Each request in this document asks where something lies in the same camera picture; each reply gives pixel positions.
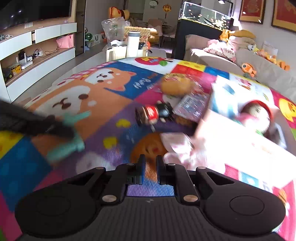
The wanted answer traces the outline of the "orange clownfish plush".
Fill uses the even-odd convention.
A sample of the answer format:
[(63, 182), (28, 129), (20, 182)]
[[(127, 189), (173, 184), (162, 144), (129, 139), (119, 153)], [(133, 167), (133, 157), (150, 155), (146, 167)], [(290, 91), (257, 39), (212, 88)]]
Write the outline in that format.
[(257, 74), (257, 71), (249, 63), (242, 63), (241, 69), (244, 73), (248, 74), (251, 77), (255, 77), (255, 75)]

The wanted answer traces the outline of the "glass fish tank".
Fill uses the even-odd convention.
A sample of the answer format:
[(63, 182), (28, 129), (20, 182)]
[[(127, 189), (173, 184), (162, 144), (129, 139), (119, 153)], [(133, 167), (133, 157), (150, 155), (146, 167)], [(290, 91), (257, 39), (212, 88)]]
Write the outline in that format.
[(189, 20), (219, 30), (228, 30), (234, 3), (232, 1), (214, 1), (208, 8), (201, 4), (184, 1), (179, 11), (179, 20)]

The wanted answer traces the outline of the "beige sofa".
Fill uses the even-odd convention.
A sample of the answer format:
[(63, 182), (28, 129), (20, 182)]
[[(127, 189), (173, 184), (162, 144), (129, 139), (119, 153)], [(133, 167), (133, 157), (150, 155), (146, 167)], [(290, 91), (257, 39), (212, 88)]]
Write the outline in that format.
[(252, 53), (247, 49), (239, 49), (235, 53), (236, 62), (231, 62), (220, 56), (205, 52), (203, 49), (186, 51), (184, 60), (210, 66), (225, 72), (243, 75), (242, 63), (251, 64), (257, 71), (258, 82), (280, 92), (285, 97), (295, 101), (295, 73), (283, 70), (270, 61)]

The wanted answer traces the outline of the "crochet doll red hat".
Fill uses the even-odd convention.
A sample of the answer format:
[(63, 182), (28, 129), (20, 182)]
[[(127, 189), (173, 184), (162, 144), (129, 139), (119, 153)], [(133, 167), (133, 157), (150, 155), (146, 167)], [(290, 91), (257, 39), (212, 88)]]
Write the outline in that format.
[(248, 113), (259, 118), (261, 128), (259, 131), (255, 130), (257, 133), (264, 136), (268, 132), (273, 115), (267, 104), (259, 100), (253, 100), (245, 104), (240, 113)]

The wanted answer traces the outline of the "white thermos bottle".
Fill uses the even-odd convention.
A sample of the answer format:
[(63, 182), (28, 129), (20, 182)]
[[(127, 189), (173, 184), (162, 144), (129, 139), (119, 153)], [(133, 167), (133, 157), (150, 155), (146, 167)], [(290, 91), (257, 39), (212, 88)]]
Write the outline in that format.
[(140, 32), (139, 31), (129, 31), (127, 37), (127, 50), (126, 57), (137, 57), (137, 51), (140, 40)]

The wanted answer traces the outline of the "pink teal squishy toy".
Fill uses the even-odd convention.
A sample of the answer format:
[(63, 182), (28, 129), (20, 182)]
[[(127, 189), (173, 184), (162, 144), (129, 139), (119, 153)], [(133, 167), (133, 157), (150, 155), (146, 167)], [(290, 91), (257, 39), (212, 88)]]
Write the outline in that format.
[(234, 120), (241, 125), (256, 131), (259, 131), (261, 128), (259, 118), (248, 113), (240, 113), (234, 118)]

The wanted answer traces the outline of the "clear plastic bag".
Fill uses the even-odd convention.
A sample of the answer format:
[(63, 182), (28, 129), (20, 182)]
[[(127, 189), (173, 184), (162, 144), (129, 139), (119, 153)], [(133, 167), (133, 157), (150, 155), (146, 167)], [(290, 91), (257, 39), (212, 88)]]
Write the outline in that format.
[(112, 42), (114, 40), (122, 41), (124, 39), (125, 19), (123, 17), (103, 20), (101, 24), (107, 42)]

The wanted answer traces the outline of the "red black toy car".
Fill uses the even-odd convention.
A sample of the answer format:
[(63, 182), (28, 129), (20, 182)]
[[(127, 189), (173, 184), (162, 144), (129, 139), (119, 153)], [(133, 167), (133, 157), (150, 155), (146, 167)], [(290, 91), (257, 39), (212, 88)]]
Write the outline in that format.
[(158, 121), (173, 121), (173, 107), (169, 102), (157, 101), (155, 105), (145, 105), (135, 109), (135, 119), (139, 126), (153, 126)]

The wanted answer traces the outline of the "colourful cartoon play mat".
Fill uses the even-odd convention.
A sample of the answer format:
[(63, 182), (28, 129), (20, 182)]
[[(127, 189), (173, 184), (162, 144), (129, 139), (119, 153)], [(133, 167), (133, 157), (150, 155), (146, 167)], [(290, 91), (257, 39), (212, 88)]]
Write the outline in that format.
[(216, 80), (227, 79), (230, 86), (247, 95), (255, 94), (272, 106), (278, 106), (281, 99), (273, 89), (245, 77), (163, 57), (111, 61), (55, 81), (26, 107), (55, 118), (86, 114), (75, 123), (85, 148), (49, 161), (48, 152), (62, 143), (61, 139), (1, 134), (1, 240), (21, 236), (14, 212), (25, 195), (97, 166), (114, 170), (130, 161), (136, 144), (145, 143), (153, 134), (150, 127), (137, 125), (135, 109), (158, 101), (178, 103), (177, 98), (159, 89), (159, 81), (167, 73), (192, 75), (204, 91), (209, 91)]

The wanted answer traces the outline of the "pink lace fabric pouch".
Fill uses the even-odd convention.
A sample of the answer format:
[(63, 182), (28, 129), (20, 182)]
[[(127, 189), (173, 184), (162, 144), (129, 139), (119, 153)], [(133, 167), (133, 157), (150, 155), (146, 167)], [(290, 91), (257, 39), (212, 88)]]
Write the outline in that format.
[(194, 171), (198, 167), (207, 167), (202, 150), (197, 149), (192, 139), (184, 133), (161, 133), (161, 142), (167, 153), (163, 156), (165, 164), (178, 164), (186, 170)]

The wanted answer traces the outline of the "pink open gift box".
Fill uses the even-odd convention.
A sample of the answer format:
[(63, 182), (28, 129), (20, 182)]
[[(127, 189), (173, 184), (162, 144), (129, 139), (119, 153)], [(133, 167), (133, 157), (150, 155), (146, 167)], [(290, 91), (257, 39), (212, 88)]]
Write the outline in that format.
[(192, 141), (205, 151), (205, 166), (222, 172), (228, 165), (279, 189), (295, 181), (295, 137), (281, 111), (273, 106), (273, 124), (281, 127), (286, 147), (277, 145), (250, 128), (205, 111)]

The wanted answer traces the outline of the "blue white tissue pack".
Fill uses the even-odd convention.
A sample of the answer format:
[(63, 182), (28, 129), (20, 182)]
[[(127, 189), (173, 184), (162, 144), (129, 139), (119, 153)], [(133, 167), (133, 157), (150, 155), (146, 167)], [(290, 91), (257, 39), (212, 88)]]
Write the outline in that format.
[(227, 83), (212, 83), (209, 108), (231, 120), (236, 118), (247, 103), (247, 96), (239, 86)]

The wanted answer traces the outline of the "red framed wall picture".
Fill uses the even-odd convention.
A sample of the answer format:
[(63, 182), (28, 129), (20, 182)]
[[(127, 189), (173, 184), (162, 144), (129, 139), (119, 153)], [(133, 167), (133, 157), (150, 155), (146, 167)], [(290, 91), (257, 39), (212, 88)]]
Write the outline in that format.
[(263, 24), (266, 0), (242, 0), (239, 21)]

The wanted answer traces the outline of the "pink clothes pile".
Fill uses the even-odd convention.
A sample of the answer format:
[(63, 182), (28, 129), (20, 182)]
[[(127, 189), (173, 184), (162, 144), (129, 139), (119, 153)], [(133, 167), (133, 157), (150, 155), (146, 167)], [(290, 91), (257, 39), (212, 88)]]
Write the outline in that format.
[(236, 62), (235, 51), (231, 45), (219, 40), (209, 40), (207, 47), (203, 49), (205, 52), (228, 59), (231, 62)]

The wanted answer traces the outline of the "white wall shelf unit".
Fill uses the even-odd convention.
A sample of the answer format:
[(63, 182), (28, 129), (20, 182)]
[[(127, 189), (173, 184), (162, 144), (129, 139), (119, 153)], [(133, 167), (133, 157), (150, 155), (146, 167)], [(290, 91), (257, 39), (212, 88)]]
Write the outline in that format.
[(74, 59), (76, 23), (38, 28), (1, 41), (1, 99), (15, 101), (29, 87)]

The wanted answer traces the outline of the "pink Volcano card pack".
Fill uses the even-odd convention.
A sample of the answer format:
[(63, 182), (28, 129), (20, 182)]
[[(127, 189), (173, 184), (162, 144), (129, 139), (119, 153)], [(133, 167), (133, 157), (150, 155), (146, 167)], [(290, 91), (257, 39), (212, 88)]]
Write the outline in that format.
[(186, 120), (198, 123), (207, 109), (208, 94), (188, 94), (173, 108), (173, 113)]

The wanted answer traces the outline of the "black fish tank cabinet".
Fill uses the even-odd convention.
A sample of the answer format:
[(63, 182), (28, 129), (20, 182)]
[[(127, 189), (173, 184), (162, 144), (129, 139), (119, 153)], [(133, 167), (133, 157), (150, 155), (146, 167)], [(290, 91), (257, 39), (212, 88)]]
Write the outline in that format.
[(203, 49), (209, 40), (218, 40), (222, 31), (191, 20), (178, 20), (171, 57), (183, 60), (186, 51)]

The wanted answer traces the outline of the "teal plastic hand tool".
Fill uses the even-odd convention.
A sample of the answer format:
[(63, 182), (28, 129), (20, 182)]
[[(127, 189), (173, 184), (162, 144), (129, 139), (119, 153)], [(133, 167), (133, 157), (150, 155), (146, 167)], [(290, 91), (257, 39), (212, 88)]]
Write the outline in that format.
[(79, 132), (75, 128), (75, 123), (88, 118), (91, 111), (85, 111), (79, 114), (65, 114), (62, 123), (73, 131), (73, 137), (66, 138), (61, 144), (56, 145), (47, 152), (46, 159), (50, 164), (56, 164), (61, 160), (69, 157), (74, 152), (82, 152), (85, 150), (85, 143)]

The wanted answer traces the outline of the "white cup holder box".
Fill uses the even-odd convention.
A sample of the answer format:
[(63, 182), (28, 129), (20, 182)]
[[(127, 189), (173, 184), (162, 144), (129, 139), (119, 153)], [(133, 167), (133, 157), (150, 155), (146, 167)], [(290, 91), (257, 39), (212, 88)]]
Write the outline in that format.
[(127, 44), (125, 41), (113, 40), (107, 44), (106, 62), (126, 58)]

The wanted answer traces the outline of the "packaged yellow bread bun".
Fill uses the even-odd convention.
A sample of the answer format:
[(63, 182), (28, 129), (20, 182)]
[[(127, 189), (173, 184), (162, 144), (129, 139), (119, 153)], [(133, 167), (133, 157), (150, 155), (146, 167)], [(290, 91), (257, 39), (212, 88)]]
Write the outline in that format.
[(163, 94), (184, 96), (189, 94), (194, 86), (192, 79), (181, 73), (169, 73), (162, 77), (159, 88)]

